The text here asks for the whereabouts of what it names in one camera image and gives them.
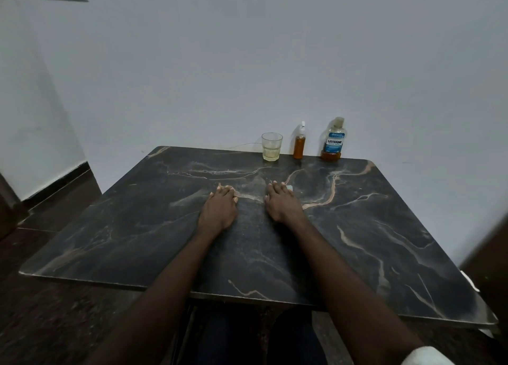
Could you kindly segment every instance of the jeans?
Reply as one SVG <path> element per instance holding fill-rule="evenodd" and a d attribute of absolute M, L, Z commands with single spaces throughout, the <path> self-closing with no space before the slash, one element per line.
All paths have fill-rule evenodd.
<path fill-rule="evenodd" d="M 190 365 L 233 365 L 251 363 L 252 339 L 245 321 L 227 309 L 212 313 Z M 270 332 L 267 365 L 326 365 L 326 356 L 312 328 L 310 310 L 293 308 L 283 312 Z"/>

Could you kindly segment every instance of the forearm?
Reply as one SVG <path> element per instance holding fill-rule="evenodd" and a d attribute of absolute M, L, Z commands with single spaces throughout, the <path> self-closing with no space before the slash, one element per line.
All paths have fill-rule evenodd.
<path fill-rule="evenodd" d="M 194 232 L 87 364 L 159 363 L 178 328 L 185 300 L 214 237 Z"/>
<path fill-rule="evenodd" d="M 356 364 L 399 365 L 412 350 L 423 346 L 307 219 L 289 227 Z"/>

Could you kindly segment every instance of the person's right hand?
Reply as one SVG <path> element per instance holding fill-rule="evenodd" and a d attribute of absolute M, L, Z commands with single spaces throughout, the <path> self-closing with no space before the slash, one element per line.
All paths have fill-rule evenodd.
<path fill-rule="evenodd" d="M 266 187 L 266 191 L 268 192 L 265 196 L 266 211 L 274 221 L 290 226 L 307 219 L 300 201 L 284 183 L 273 181 Z"/>

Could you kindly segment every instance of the table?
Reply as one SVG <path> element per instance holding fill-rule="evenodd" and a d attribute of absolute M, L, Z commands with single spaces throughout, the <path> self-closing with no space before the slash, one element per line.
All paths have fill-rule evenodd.
<path fill-rule="evenodd" d="M 29 259 L 20 273 L 144 289 L 190 237 L 218 184 L 238 218 L 211 247 L 191 297 L 323 307 L 308 264 L 264 210 L 271 180 L 293 186 L 306 214 L 401 316 L 469 326 L 497 322 L 484 301 L 368 160 L 158 147 Z"/>

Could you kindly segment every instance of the person's left hand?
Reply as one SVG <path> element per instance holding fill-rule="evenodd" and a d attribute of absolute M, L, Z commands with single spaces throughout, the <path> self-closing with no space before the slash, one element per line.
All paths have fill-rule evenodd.
<path fill-rule="evenodd" d="M 231 226 L 236 218 L 235 190 L 231 186 L 217 186 L 205 202 L 198 219 L 198 231 L 216 237 Z"/>

